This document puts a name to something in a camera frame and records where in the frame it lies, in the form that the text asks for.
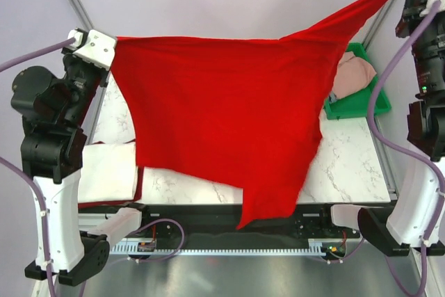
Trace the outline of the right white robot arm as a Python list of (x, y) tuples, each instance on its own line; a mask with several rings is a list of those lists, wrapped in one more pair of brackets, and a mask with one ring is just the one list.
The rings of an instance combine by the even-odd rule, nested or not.
[(335, 204), (318, 220), (320, 232), (336, 236), (343, 227), (359, 230), (388, 257), (444, 255), (439, 226), (444, 214), (444, 0), (405, 0), (396, 36), (406, 41), (390, 61), (371, 94), (375, 101), (401, 57), (412, 53), (419, 93), (409, 105), (405, 149), (385, 139), (368, 118), (373, 135), (384, 145), (411, 157), (402, 190), (392, 207)]

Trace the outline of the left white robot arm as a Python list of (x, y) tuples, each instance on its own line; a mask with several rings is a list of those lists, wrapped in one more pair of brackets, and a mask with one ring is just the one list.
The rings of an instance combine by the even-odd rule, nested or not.
[(75, 287), (98, 274), (111, 249), (127, 235), (147, 236), (152, 219), (136, 204), (121, 207), (96, 228), (79, 229), (78, 189), (86, 135), (82, 123), (108, 70), (63, 50), (65, 74), (33, 66), (13, 81), (11, 106), (22, 117), (20, 147), (24, 177), (36, 196), (39, 239), (37, 257), (25, 275), (36, 280), (58, 276)]

